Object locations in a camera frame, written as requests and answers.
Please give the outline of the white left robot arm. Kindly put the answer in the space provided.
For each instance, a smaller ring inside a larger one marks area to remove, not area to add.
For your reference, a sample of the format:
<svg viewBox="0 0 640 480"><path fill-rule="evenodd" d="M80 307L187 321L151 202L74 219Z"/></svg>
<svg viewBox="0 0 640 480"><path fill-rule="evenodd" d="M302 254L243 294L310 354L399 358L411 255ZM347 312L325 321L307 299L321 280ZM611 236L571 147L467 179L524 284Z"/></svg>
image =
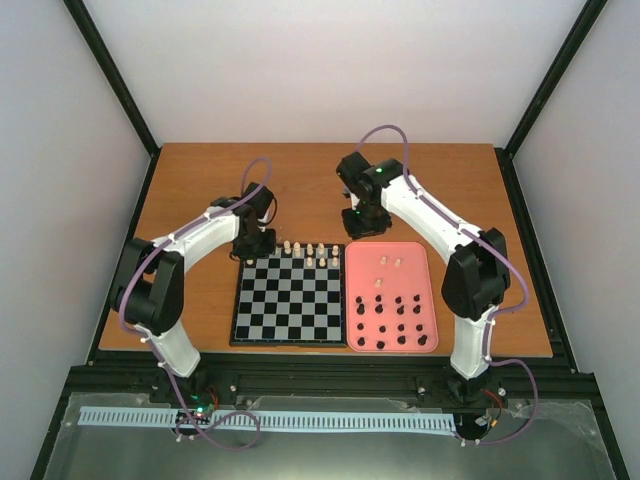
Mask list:
<svg viewBox="0 0 640 480"><path fill-rule="evenodd" d="M226 244L242 261L274 253L276 235L267 216L275 206L274 194L252 182L241 196L216 199L180 229L151 241L134 238L124 246L109 293L110 308L124 330L151 345L159 366L175 375L174 392L186 402L206 395L208 378L196 369L200 353L181 320L185 276Z"/></svg>

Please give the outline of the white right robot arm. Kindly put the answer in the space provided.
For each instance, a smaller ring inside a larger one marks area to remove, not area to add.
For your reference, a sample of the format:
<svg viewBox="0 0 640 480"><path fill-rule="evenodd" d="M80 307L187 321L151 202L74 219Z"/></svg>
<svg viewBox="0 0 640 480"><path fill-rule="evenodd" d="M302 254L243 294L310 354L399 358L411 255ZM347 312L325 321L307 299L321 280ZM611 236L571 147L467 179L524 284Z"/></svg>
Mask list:
<svg viewBox="0 0 640 480"><path fill-rule="evenodd" d="M441 295L454 314L447 387L456 403L471 403L490 380L493 316L511 284L504 235L453 213L396 159L372 165L353 152L341 159L336 173L351 199L341 212L351 239L381 235L397 217L445 263Z"/></svg>

